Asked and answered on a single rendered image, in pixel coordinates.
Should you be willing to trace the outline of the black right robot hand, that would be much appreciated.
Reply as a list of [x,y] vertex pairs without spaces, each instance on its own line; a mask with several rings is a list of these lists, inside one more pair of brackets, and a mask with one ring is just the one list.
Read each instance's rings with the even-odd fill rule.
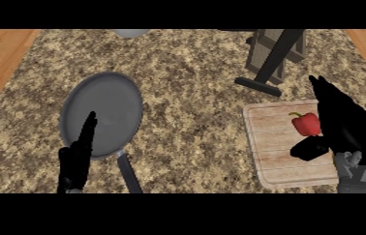
[[317,100],[319,135],[308,135],[292,147],[290,156],[311,161],[329,151],[360,153],[366,165],[366,109],[323,76],[308,77]]

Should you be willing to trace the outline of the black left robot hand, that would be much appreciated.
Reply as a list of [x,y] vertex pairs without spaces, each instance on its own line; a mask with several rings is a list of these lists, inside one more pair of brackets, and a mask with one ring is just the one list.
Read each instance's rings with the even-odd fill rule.
[[59,150],[59,185],[57,193],[66,193],[66,190],[82,190],[90,167],[90,157],[93,152],[93,137],[97,125],[96,112],[91,111],[79,132],[78,139],[69,147]]

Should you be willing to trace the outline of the red bell pepper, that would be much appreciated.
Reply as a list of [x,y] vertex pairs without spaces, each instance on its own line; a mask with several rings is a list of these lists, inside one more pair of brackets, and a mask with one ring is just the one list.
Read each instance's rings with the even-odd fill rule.
[[298,112],[290,112],[290,115],[296,116],[296,118],[292,119],[296,132],[302,136],[317,135],[320,133],[320,121],[316,114],[299,114]]

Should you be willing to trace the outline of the pale wooden cutting board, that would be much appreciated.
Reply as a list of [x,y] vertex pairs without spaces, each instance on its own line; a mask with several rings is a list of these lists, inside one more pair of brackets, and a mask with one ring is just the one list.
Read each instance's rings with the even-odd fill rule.
[[339,181],[332,153],[310,162],[290,156],[290,148],[302,140],[290,112],[317,113],[317,101],[255,103],[243,107],[258,182],[271,190],[335,185]]

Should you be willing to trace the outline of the grey frying pan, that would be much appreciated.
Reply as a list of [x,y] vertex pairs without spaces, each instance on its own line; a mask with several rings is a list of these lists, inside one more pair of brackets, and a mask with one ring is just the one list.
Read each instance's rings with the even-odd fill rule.
[[96,73],[74,87],[60,112],[60,137],[66,146],[78,139],[88,113],[96,112],[91,159],[116,154],[124,183],[131,193],[141,193],[140,184],[122,147],[137,133],[143,117],[138,88],[122,73]]

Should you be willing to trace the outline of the pale grey bowl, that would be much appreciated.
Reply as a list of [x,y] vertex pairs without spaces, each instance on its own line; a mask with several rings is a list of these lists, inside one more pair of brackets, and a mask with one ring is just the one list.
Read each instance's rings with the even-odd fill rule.
[[113,32],[124,38],[137,38],[149,32],[149,29],[113,29]]

